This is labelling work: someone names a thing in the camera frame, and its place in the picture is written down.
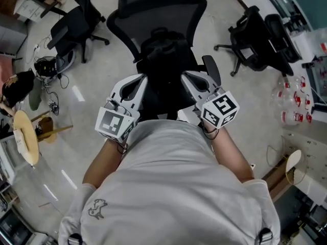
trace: chair seat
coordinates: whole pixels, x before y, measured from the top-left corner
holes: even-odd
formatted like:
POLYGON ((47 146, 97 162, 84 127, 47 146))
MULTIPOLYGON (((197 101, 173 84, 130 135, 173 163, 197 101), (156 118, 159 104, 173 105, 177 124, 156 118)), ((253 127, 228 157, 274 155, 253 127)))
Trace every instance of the chair seat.
POLYGON ((79 6, 69 11, 51 28, 51 36, 55 37, 65 26, 68 27, 68 33, 55 46, 60 57, 68 54, 77 43, 85 41, 93 31, 79 6))

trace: office chair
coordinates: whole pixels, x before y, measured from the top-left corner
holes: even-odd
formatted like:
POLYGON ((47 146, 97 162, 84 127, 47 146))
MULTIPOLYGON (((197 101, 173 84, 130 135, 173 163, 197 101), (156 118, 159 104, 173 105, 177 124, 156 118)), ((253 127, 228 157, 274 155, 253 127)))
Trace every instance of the office chair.
POLYGON ((214 50, 217 51, 220 47, 231 49, 238 57, 235 69, 230 73, 232 77, 238 73, 241 64, 254 71, 263 71, 271 66, 285 75, 293 76, 289 63, 294 63, 301 57, 279 15, 267 15, 263 21, 259 8, 252 6, 245 10, 236 27, 230 27, 228 31, 231 45, 217 44, 214 50))
POLYGON ((144 109, 153 114, 177 112, 194 104, 180 76, 186 70, 212 67, 220 82, 214 60, 204 57, 197 64, 191 51, 197 24, 206 0, 119 0, 107 19, 108 28, 134 56, 139 74, 147 74, 144 109))
MULTIPOLYGON (((56 13, 63 17, 51 28, 52 40, 48 43, 48 49, 56 48, 58 56, 66 56, 77 44, 82 45, 82 63, 86 63, 85 46, 87 38, 103 41, 105 45, 110 44, 108 39, 95 36, 92 32, 97 24, 105 22, 105 17, 92 5, 90 0, 75 0, 79 6, 68 13, 58 9, 56 13)), ((47 8, 41 15, 43 18, 51 7, 47 8)))

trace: shirt logo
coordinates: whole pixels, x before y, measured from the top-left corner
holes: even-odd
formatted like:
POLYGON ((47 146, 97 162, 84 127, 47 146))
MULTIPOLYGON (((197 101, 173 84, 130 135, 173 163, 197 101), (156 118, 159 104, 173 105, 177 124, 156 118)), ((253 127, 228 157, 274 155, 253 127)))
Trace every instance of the shirt logo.
POLYGON ((105 206, 107 206, 107 202, 103 199, 96 199, 93 204, 93 208, 89 208, 88 210, 88 215, 96 218, 96 219, 101 219, 103 218, 101 214, 101 209, 105 206))

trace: gray floor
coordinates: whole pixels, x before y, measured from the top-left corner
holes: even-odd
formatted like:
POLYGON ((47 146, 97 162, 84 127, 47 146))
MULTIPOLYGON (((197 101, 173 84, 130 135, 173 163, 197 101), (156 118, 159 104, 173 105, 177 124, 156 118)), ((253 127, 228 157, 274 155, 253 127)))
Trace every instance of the gray floor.
MULTIPOLYGON (((202 62, 203 55, 213 56, 221 73, 223 88, 230 90, 240 104, 238 116, 227 128, 246 159, 256 164, 254 173, 260 178, 270 170, 266 162, 267 145, 278 148, 280 144, 281 128, 269 106, 270 92, 279 73, 272 69, 254 72, 241 66, 240 73, 232 78, 229 73, 235 57, 224 50, 216 52, 213 46, 230 43, 227 29, 240 18, 243 9, 236 0, 207 1, 207 10, 195 33, 193 52, 198 63, 202 62)), ((118 0, 92 2, 105 17, 118 5, 118 0)), ((73 0, 67 0, 62 9, 68 11, 75 6, 73 0)), ((32 57, 34 45, 50 34, 50 28, 56 21, 58 15, 50 13, 40 23, 30 26, 24 70, 30 66, 26 62, 32 57)), ((75 185, 81 184, 86 169, 104 143, 104 138, 94 130, 99 107, 104 105, 117 81, 136 73, 132 54, 104 24, 100 24, 95 33, 110 39, 111 44, 105 46, 95 41, 92 60, 81 64, 78 55, 73 68, 65 73, 70 81, 68 87, 61 89, 59 81, 56 81, 50 88, 59 96, 60 114, 52 115, 55 125, 72 124, 74 127, 60 133, 53 144, 40 143, 42 156, 36 168, 27 166, 20 170, 14 184, 21 200, 18 205, 20 213, 36 230, 54 236, 62 215, 69 208, 75 185)), ((55 50, 43 49, 43 42, 40 46, 38 57, 56 54, 55 50)), ((66 85, 65 77, 61 83, 66 85)), ((34 112, 29 109, 28 100, 23 104, 22 108, 30 118, 47 110, 49 96, 44 93, 42 100, 39 109, 34 112)), ((274 160, 274 155, 269 154, 270 161, 274 160)))

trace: wooden table leg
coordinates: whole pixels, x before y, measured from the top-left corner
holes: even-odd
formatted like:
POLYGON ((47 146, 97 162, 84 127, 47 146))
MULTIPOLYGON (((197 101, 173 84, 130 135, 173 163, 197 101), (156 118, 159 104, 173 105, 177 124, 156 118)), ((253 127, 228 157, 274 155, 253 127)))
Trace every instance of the wooden table leg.
POLYGON ((45 139, 46 137, 48 137, 48 136, 50 136, 50 135, 52 135, 52 134, 54 134, 54 133, 59 133, 59 132, 61 132, 61 131, 67 130, 67 129, 72 128, 72 127, 73 127, 73 126, 70 125, 70 126, 66 126, 66 127, 63 127, 63 128, 55 129, 55 130, 53 130, 53 131, 51 131, 51 132, 43 133, 43 134, 37 136, 37 138, 38 138, 39 140, 43 140, 43 139, 45 139))
POLYGON ((47 111, 47 112, 44 112, 44 113, 42 113, 42 114, 40 114, 40 115, 38 115, 38 116, 36 116, 35 118, 31 119, 31 122, 34 122, 34 121, 38 120, 38 119, 41 118, 43 115, 45 115, 45 114, 47 114, 47 113, 49 113, 49 112, 50 112, 50 110, 47 111))

